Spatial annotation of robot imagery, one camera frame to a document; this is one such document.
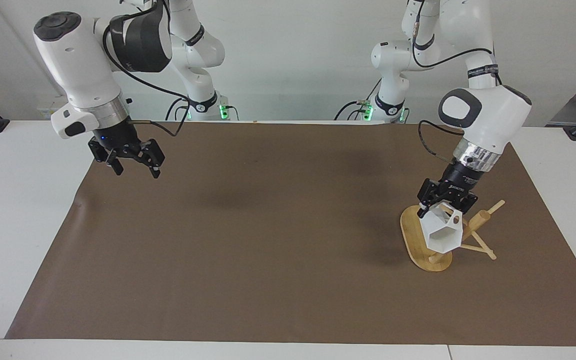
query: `wooden stand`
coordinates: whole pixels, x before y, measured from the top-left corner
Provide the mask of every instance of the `wooden stand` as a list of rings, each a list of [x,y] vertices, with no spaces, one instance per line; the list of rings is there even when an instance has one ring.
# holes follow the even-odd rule
[[[461,238],[462,249],[485,253],[490,257],[490,259],[497,259],[493,250],[489,248],[482,237],[480,237],[477,230],[484,226],[484,224],[491,219],[491,215],[499,210],[499,208],[503,207],[505,203],[505,201],[501,200],[489,210],[480,210],[480,212],[473,216],[470,221],[464,219],[463,236]],[[399,222],[408,255],[416,266],[425,271],[445,271],[453,262],[453,253],[452,251],[448,253],[438,253],[426,247],[426,240],[424,239],[424,233],[421,229],[421,223],[419,222],[419,217],[417,215],[418,210],[418,205],[410,206],[404,210]],[[479,246],[463,243],[470,237],[473,237]]]

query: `wooden stick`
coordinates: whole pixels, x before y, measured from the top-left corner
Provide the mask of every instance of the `wooden stick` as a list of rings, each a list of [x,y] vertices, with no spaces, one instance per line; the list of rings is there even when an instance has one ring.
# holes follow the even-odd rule
[[[471,244],[462,244],[461,245],[462,249],[466,249],[466,250],[472,250],[472,251],[478,251],[480,253],[485,253],[487,254],[488,252],[486,250],[484,250],[483,248],[477,247],[477,246],[472,246]]]
[[[473,216],[468,225],[463,228],[463,235],[461,237],[461,242],[466,241],[474,231],[479,230],[484,224],[490,220],[490,213],[486,210],[480,210],[475,216]]]
[[[492,251],[491,248],[489,248],[489,246],[486,244],[486,242],[482,239],[482,237],[480,237],[480,235],[477,232],[472,232],[472,237],[477,240],[477,243],[480,244],[481,248],[485,250],[485,253],[488,254],[488,256],[492,259],[492,260],[497,260],[497,255],[495,255],[495,253]]]
[[[441,210],[443,210],[444,212],[446,212],[446,214],[453,216],[453,209],[451,209],[450,207],[447,207],[446,205],[444,205],[443,203],[439,204],[439,207],[441,208]]]
[[[503,205],[505,205],[506,201],[505,200],[499,200],[498,203],[496,203],[493,207],[490,207],[490,210],[488,210],[487,212],[490,215],[493,215],[494,212],[496,212],[497,210],[499,210],[499,208],[503,207]]]
[[[430,257],[428,257],[428,262],[430,262],[430,264],[437,264],[439,260],[441,260],[445,255],[445,253],[435,252],[434,255],[430,255]]]

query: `table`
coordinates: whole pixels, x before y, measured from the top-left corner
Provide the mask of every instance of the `table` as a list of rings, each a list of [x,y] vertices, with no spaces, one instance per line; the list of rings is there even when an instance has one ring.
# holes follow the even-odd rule
[[[87,136],[62,140],[47,121],[14,121],[0,134],[0,339],[50,248],[91,157]],[[561,129],[523,128],[512,142],[576,256],[576,142]],[[557,359],[576,348],[0,340],[0,358]]]

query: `silver flange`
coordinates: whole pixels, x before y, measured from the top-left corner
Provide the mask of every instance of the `silver flange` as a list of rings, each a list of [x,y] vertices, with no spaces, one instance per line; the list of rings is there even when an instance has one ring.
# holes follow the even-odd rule
[[[463,166],[474,170],[489,172],[501,155],[477,146],[466,139],[461,139],[452,155]]]
[[[113,100],[95,107],[75,107],[80,112],[91,113],[99,121],[99,129],[106,129],[118,125],[128,118],[128,104],[121,93]]]

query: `black bracket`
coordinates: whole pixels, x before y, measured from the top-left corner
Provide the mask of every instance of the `black bracket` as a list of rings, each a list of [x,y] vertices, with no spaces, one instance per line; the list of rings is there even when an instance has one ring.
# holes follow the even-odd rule
[[[105,163],[106,166],[112,168],[118,176],[124,172],[124,167],[121,162],[119,162],[119,158],[132,159],[140,164],[144,164],[148,167],[152,177],[155,179],[162,174],[160,167],[166,159],[166,156],[155,139],[149,139],[139,145],[126,144],[123,148],[110,150],[110,153],[97,141],[96,137],[90,139],[88,146],[94,160],[98,163]]]
[[[455,186],[450,180],[438,182],[430,178],[426,178],[423,182],[417,198],[421,203],[421,208],[417,212],[420,219],[430,211],[430,207],[442,201],[447,201],[451,207],[466,214],[479,200],[476,194]]]

